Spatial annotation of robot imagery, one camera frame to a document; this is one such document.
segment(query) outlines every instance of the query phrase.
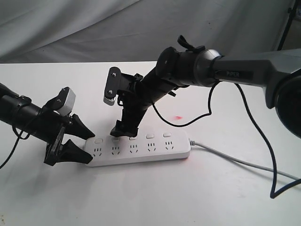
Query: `white tabletop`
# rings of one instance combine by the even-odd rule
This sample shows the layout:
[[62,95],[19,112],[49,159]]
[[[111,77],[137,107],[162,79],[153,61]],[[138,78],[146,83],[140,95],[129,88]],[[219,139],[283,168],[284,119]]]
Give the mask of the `white tabletop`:
[[[109,68],[145,75],[154,62],[0,65],[0,82],[42,106],[69,86],[77,95],[73,113],[96,135],[108,134],[121,107],[103,103]],[[243,86],[254,118],[274,147],[278,169],[301,177],[301,139],[275,110],[261,88]],[[162,115],[184,123],[207,112],[208,88],[177,90],[157,102]],[[271,167],[269,151],[253,127],[233,84],[221,83],[212,98],[213,115],[185,128],[190,138],[237,158]],[[175,116],[183,119],[174,120]],[[169,128],[153,109],[142,127]],[[15,142],[0,122],[0,162]],[[79,138],[72,137],[78,144]],[[269,198],[272,174],[239,167],[202,149],[187,160],[88,168],[79,163],[43,163],[46,144],[21,141],[0,170],[0,226],[248,226],[299,225],[301,187]],[[289,179],[279,177],[283,183]]]

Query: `white switch button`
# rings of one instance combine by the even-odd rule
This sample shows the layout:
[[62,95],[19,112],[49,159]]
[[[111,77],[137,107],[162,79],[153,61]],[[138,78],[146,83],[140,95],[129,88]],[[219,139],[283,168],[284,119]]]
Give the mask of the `white switch button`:
[[153,135],[153,134],[146,134],[146,139],[152,139],[154,137],[155,137],[155,135]]
[[95,140],[94,140],[94,143],[95,143],[95,144],[101,144],[102,142],[103,142],[102,139],[95,139]]
[[112,141],[113,141],[113,142],[120,141],[120,138],[119,138],[119,137],[113,137],[113,138],[112,138]]
[[171,137],[171,133],[163,133],[163,137]]

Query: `gray robotic arm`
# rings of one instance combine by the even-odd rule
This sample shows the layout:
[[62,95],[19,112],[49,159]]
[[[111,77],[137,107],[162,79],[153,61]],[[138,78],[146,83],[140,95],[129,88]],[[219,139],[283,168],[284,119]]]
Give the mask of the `gray robotic arm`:
[[186,51],[165,49],[144,78],[110,69],[104,100],[112,105],[118,95],[119,105],[123,103],[122,120],[111,135],[136,136],[147,108],[166,94],[175,96],[172,90],[227,81],[263,87],[267,107],[275,107],[283,124],[301,137],[301,49],[222,56],[204,46],[195,48],[182,36],[178,42]]

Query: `power strip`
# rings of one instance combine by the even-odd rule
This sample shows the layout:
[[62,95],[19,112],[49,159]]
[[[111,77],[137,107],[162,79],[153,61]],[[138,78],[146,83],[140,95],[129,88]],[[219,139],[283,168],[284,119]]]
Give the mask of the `power strip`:
[[85,151],[93,156],[89,167],[184,159],[190,154],[189,138],[183,130],[143,131],[137,137],[93,137]]

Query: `gray power cord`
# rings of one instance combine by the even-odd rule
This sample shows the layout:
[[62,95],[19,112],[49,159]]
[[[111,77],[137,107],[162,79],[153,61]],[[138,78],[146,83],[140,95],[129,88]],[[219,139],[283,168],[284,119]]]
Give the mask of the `gray power cord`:
[[[206,149],[207,151],[213,153],[213,154],[216,154],[224,159],[227,159],[227,160],[230,160],[230,161],[234,161],[234,162],[237,162],[237,163],[240,163],[240,164],[243,164],[243,165],[246,165],[246,166],[250,166],[250,167],[253,167],[253,168],[256,168],[256,169],[260,169],[260,170],[265,170],[265,171],[268,171],[268,172],[274,172],[273,169],[271,168],[268,168],[268,167],[264,167],[264,166],[260,166],[260,165],[256,165],[256,164],[253,164],[253,163],[250,163],[250,162],[246,162],[246,161],[243,161],[243,160],[240,160],[240,159],[237,159],[237,158],[234,158],[232,156],[229,156],[227,154],[224,154],[222,152],[219,152],[213,148],[210,148],[204,144],[201,144],[201,143],[198,143],[198,142],[195,142],[193,140],[190,141],[190,145],[191,146],[199,146],[199,147],[202,147],[204,149]],[[282,175],[284,177],[287,177],[287,178],[290,178],[290,179],[293,179],[293,180],[298,180],[299,178],[295,177],[295,176],[292,176],[288,173],[284,173],[282,171],[277,171],[277,173],[279,175]]]

